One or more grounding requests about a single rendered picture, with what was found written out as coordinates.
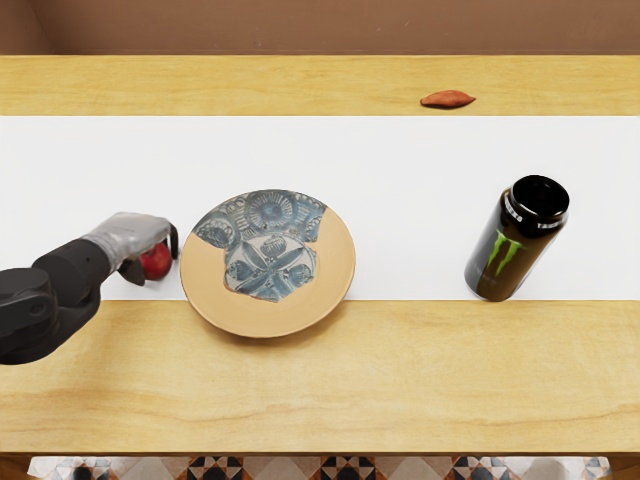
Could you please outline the tan plate with blue pattern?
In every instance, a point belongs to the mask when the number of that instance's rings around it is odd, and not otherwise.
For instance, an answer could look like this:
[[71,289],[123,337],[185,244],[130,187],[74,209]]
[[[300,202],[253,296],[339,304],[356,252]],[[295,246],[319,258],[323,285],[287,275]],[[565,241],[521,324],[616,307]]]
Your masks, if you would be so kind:
[[273,338],[301,331],[348,292],[356,253],[342,219],[288,190],[237,195],[194,226],[180,259],[194,310],[232,334]]

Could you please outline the orange sweet potato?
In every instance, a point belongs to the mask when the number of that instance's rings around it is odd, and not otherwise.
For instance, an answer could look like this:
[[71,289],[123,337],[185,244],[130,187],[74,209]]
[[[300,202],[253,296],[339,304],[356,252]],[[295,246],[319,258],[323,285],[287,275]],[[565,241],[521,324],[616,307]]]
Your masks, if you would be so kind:
[[473,103],[476,100],[460,90],[442,90],[431,93],[420,100],[420,104],[429,108],[453,109]]

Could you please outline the black drink can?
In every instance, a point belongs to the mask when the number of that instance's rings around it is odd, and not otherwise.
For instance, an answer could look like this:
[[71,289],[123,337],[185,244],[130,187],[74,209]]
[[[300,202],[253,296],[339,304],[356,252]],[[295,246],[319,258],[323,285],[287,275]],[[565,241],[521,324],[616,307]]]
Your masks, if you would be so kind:
[[469,288],[493,302],[510,298],[565,226],[569,204],[565,188],[542,175],[505,189],[466,264]]

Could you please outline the red apple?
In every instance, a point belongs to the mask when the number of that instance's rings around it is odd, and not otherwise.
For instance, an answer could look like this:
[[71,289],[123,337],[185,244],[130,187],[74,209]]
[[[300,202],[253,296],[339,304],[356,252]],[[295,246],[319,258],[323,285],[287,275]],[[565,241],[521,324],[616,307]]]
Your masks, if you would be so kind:
[[171,252],[164,242],[142,253],[139,260],[144,278],[151,281],[163,279],[169,273],[173,262]]

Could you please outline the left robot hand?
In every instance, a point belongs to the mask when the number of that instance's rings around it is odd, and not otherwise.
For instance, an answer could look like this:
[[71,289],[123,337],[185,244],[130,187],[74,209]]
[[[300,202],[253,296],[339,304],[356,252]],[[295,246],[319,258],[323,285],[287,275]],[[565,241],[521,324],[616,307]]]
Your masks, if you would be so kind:
[[166,218],[149,214],[119,212],[81,237],[96,244],[107,256],[110,272],[117,271],[130,283],[143,286],[139,256],[164,242],[173,261],[178,258],[178,232]]

